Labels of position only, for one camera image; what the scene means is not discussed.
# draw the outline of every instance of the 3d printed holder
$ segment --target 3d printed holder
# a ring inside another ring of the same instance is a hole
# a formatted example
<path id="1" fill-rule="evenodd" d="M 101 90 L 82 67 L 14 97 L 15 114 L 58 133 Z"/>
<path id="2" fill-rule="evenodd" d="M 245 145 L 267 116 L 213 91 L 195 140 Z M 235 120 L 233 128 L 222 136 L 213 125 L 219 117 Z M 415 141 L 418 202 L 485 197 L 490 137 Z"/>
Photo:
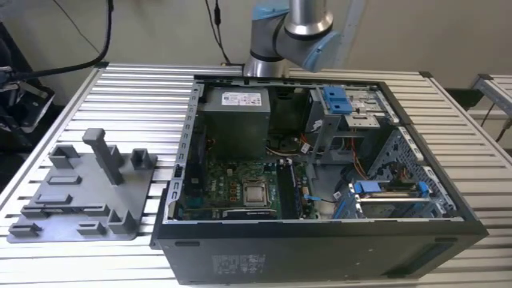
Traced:
<path id="1" fill-rule="evenodd" d="M 94 154 L 79 154 L 73 145 L 55 147 L 54 167 L 10 228 L 11 243 L 137 237 L 158 157 L 147 149 L 119 153 L 105 137 L 102 128 L 85 133 Z"/>

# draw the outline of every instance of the power cord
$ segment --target power cord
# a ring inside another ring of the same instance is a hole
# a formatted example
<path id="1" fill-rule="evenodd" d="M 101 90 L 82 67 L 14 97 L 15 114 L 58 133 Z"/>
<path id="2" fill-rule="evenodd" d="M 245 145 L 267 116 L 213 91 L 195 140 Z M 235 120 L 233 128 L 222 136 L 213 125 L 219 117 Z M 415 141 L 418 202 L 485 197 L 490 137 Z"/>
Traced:
<path id="1" fill-rule="evenodd" d="M 14 73 L 14 74 L 11 74 L 9 76 L 7 81 L 9 82 L 18 82 L 18 81 L 25 81 L 25 80 L 29 80 L 29 79 L 34 79 L 34 78 L 39 78 L 39 77 L 45 77 L 45 76 L 50 76 L 50 75 L 69 73 L 69 72 L 73 72 L 73 71 L 78 71 L 78 70 L 90 68 L 94 65 L 97 65 L 98 63 L 101 63 L 102 60 L 105 59 L 107 53 L 109 53 L 110 46 L 111 46 L 113 12 L 114 12 L 114 0 L 107 0 L 107 32 L 106 32 L 107 35 L 106 35 L 106 43 L 103 45 L 102 53 L 98 55 L 98 57 L 94 60 L 91 60 L 87 63 L 82 63 L 79 65 L 67 66 L 67 67 L 62 67 L 62 68 L 57 68 L 57 69 L 49 69 L 49 70 L 42 70 L 42 71 L 29 72 L 29 73 L 27 72 Z"/>
<path id="2" fill-rule="evenodd" d="M 215 33 L 214 20 L 213 20 L 213 16 L 211 16 L 211 9 L 210 9 L 209 0 L 206 0 L 206 4 L 207 4 L 207 10 L 209 10 L 210 26 L 211 26 L 211 31 L 214 33 L 215 42 L 218 43 L 218 46 L 222 49 L 223 57 L 225 57 L 226 62 L 229 64 L 231 64 L 231 60 L 230 60 L 230 58 L 229 58 L 229 56 L 226 54 L 226 51 L 225 51 L 223 38 L 222 38 L 222 29 L 221 29 L 221 25 L 222 25 L 222 9 L 219 7 L 219 0 L 215 0 L 215 9 L 214 9 L 215 25 L 218 27 L 218 33 Z"/>
<path id="3" fill-rule="evenodd" d="M 501 131 L 501 133 L 498 135 L 498 138 L 497 138 L 497 142 L 499 142 L 502 140 L 503 135 L 506 134 L 506 131 L 507 131 L 507 129 L 502 129 L 502 131 Z"/>
<path id="4" fill-rule="evenodd" d="M 499 142 L 503 138 L 503 135 L 506 134 L 506 131 L 512 127 L 512 118 L 507 119 L 505 125 L 503 125 L 503 129 L 498 135 L 498 138 L 497 138 L 497 142 Z"/>
<path id="5" fill-rule="evenodd" d="M 487 114 L 486 114 L 486 117 L 483 118 L 481 127 L 483 127 L 483 125 L 486 123 L 486 120 L 487 120 L 487 117 L 490 117 L 490 114 L 491 114 L 491 111 L 493 111 L 494 107 L 495 107 L 495 103 L 491 105 L 490 110 L 487 111 Z"/>
<path id="6" fill-rule="evenodd" d="M 74 24 L 75 29 L 77 29 L 77 31 L 79 32 L 82 38 L 89 42 L 89 44 L 91 45 L 91 47 L 95 49 L 97 53 L 99 53 L 99 50 L 98 50 L 95 44 L 94 44 L 94 43 L 91 42 L 91 40 L 86 37 L 86 35 L 82 33 L 82 30 L 81 30 L 78 24 L 77 24 L 75 21 L 73 20 L 70 14 L 67 13 L 66 9 L 63 8 L 63 6 L 62 6 L 61 3 L 58 2 L 58 0 L 53 0 L 53 1 L 54 1 L 54 3 L 57 4 L 57 6 L 59 7 L 59 9 L 63 11 L 66 17 L 70 19 L 71 24 Z"/>

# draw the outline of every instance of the metal rail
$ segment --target metal rail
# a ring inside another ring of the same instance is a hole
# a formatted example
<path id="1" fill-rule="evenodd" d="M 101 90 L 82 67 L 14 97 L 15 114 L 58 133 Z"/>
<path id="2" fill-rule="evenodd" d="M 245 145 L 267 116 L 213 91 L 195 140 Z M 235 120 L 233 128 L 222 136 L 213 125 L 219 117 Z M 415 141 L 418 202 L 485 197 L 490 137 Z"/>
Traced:
<path id="1" fill-rule="evenodd" d="M 479 89 L 512 117 L 512 76 L 481 74 L 474 89 Z"/>
<path id="2" fill-rule="evenodd" d="M 178 287 L 161 251 L 149 247 L 159 197 L 171 178 L 194 74 L 241 75 L 234 67 L 111 64 L 95 70 L 62 117 L 0 196 L 0 283 L 25 287 Z M 421 280 L 365 283 L 287 283 L 285 287 L 512 287 L 512 160 L 434 79 L 419 73 L 327 70 L 291 77 L 387 82 L 451 180 L 491 236 Z M 102 127 L 122 152 L 159 154 L 143 226 L 134 241 L 10 244 L 9 227 L 45 179 L 57 143 L 82 143 L 87 128 Z"/>

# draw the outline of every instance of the white sticker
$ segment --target white sticker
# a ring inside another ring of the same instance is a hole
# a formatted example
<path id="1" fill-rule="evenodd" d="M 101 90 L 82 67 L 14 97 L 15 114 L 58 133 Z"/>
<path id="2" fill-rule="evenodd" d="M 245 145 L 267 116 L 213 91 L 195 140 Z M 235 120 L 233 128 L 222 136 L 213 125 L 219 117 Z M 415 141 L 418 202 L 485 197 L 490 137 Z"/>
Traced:
<path id="1" fill-rule="evenodd" d="M 359 101 L 353 101 L 353 107 L 355 108 L 361 108 L 361 107 L 365 107 L 365 103 L 359 102 Z"/>
<path id="2" fill-rule="evenodd" d="M 317 120 L 314 124 L 314 130 L 317 130 L 323 124 L 323 120 Z"/>
<path id="3" fill-rule="evenodd" d="M 335 199 L 339 200 L 339 199 L 342 198 L 342 193 L 341 193 L 341 191 L 338 191 L 338 192 L 334 194 L 334 196 L 335 196 Z"/>
<path id="4" fill-rule="evenodd" d="M 305 143 L 303 148 L 302 148 L 302 152 L 307 153 L 310 151 L 310 147 L 311 147 L 311 145 L 309 143 Z"/>
<path id="5" fill-rule="evenodd" d="M 262 106 L 262 94 L 225 92 L 222 104 L 230 106 Z"/>

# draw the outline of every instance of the circuit board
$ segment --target circuit board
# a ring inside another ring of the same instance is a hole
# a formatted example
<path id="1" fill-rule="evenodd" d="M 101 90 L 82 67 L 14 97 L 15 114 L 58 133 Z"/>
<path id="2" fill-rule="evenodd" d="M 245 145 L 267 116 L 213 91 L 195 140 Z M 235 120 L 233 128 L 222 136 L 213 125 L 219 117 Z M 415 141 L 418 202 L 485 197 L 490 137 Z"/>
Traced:
<path id="1" fill-rule="evenodd" d="M 254 161 L 223 162 L 209 160 L 206 191 L 203 197 L 186 198 L 185 219 L 219 220 L 223 212 L 234 209 L 271 209 L 282 219 L 282 197 L 279 190 L 277 163 Z M 302 191 L 309 186 L 303 164 L 294 165 L 297 185 Z M 262 187 L 265 200 L 249 202 L 249 187 Z M 301 202 L 302 195 L 294 195 Z"/>

